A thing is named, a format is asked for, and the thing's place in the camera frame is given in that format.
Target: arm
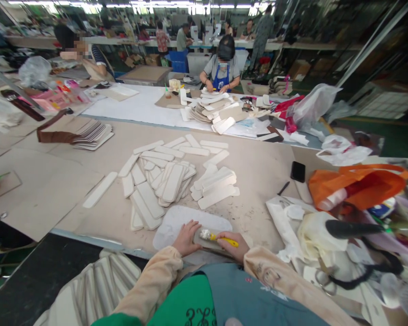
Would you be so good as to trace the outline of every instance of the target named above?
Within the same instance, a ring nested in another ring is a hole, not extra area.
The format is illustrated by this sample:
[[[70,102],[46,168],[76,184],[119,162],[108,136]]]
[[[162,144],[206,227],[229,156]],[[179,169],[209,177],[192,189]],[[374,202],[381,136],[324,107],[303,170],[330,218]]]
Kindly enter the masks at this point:
[[[237,241],[237,248],[221,238]],[[290,299],[298,301],[310,309],[329,325],[356,326],[349,317],[325,293],[298,275],[289,265],[264,247],[250,249],[240,233],[221,232],[216,238],[219,245],[228,251],[244,270],[258,279],[267,289],[277,290]]]
[[[107,75],[107,69],[106,66],[103,64],[94,64],[92,61],[88,59],[83,59],[85,63],[89,64],[95,71],[97,71],[100,75],[106,76]]]
[[[150,259],[133,289],[119,302],[113,313],[135,316],[146,325],[156,308],[166,299],[178,271],[183,268],[182,257],[201,249],[199,244],[192,243],[200,227],[201,224],[194,221],[183,224],[172,247],[162,249]]]
[[[209,93],[213,92],[213,83],[209,79],[209,74],[213,70],[214,59],[211,58],[204,67],[204,70],[199,74],[199,80],[205,85]]]

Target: metal pole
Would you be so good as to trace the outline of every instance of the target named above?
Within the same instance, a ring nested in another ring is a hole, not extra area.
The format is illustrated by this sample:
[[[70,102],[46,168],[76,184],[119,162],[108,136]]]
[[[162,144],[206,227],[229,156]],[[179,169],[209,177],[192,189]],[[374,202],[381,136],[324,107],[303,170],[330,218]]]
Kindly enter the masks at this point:
[[[352,65],[357,61],[357,59],[359,58],[359,56],[363,53],[363,51],[366,49],[366,47],[368,46],[368,44],[370,43],[370,41],[373,39],[373,37],[376,35],[376,33],[379,31],[379,28],[382,26],[382,24],[385,22],[385,20],[387,19],[387,17],[390,15],[390,13],[392,13],[392,11],[394,10],[394,8],[396,7],[396,5],[398,4],[399,0],[396,0],[396,2],[394,3],[393,7],[390,8],[390,10],[387,12],[387,14],[385,15],[384,19],[381,21],[381,23],[378,25],[378,27],[376,28],[376,30],[373,32],[372,36],[369,38],[369,40],[366,42],[366,44],[363,46],[363,48],[360,50],[360,52],[358,52],[357,56],[353,59],[351,65],[349,66],[348,70],[352,68]]]
[[[366,48],[360,55],[357,62],[353,62],[351,67],[346,71],[344,76],[337,83],[337,87],[341,87],[345,81],[354,73],[354,71],[360,66],[360,64],[368,57],[368,55],[377,47],[379,43],[387,36],[387,34],[393,29],[394,26],[402,19],[402,17],[408,12],[408,2],[399,10],[399,12],[389,21],[387,26],[382,30],[377,38]]]
[[[38,103],[36,103],[34,100],[30,98],[21,88],[17,87],[13,82],[11,82],[9,79],[6,78],[5,75],[3,75],[0,72],[0,79],[6,83],[10,88],[12,88],[15,92],[17,92],[21,97],[23,97],[26,101],[28,101],[33,107],[38,109],[39,113],[45,112],[45,110],[39,106]]]

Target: green shirt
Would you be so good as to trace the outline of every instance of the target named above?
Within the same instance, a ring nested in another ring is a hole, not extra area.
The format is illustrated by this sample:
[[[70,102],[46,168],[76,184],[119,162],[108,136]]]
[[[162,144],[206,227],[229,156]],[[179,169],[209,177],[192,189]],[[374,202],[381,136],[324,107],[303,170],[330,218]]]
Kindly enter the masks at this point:
[[[216,325],[210,284],[205,275],[182,281],[157,309],[148,326]],[[97,320],[92,326],[142,326],[137,317],[123,313]]]
[[[177,33],[177,51],[184,51],[186,49],[186,34],[182,28]]]

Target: box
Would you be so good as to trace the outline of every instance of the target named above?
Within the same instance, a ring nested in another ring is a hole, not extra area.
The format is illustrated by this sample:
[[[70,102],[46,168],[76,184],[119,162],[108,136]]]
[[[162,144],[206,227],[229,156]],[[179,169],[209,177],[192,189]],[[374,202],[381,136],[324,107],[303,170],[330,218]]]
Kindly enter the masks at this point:
[[[155,66],[155,67],[159,67],[162,65],[160,62],[159,54],[148,54],[145,57],[145,63],[147,66]]]
[[[305,60],[296,60],[289,70],[290,78],[301,82],[310,71],[311,65]]]
[[[330,58],[320,58],[316,64],[314,65],[311,72],[322,72],[325,75],[335,64],[337,58],[330,57]]]
[[[366,83],[348,102],[357,115],[400,119],[408,110],[408,85],[387,79]]]

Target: smartphone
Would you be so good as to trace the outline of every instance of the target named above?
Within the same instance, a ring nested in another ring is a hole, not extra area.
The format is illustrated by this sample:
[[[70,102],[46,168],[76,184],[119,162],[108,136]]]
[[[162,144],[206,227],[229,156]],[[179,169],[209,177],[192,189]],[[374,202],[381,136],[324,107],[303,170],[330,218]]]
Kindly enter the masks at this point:
[[[290,177],[301,183],[305,182],[305,165],[296,161],[291,164],[291,174]]]

